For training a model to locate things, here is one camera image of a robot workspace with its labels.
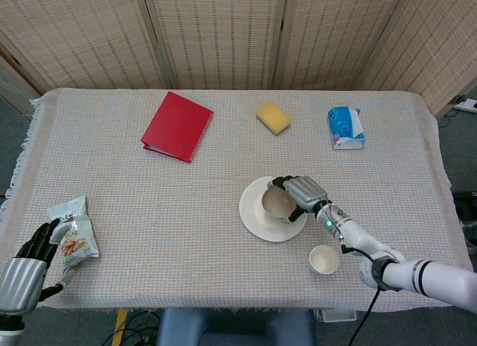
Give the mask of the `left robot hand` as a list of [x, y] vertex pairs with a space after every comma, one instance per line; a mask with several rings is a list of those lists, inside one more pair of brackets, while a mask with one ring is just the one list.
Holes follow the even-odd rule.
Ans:
[[60, 220], [42, 224], [19, 249], [1, 275], [1, 314], [23, 316], [37, 304], [63, 291], [71, 282], [74, 271], [68, 270], [54, 286], [44, 287], [61, 238], [53, 237]]

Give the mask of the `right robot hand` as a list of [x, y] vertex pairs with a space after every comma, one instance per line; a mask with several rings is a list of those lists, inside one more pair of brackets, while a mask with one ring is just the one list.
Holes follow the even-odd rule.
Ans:
[[268, 187], [278, 187], [287, 192], [294, 200], [296, 207], [286, 217], [290, 223], [298, 220], [303, 214], [317, 215], [321, 208], [328, 204], [327, 192], [309, 176], [276, 177], [268, 182]]

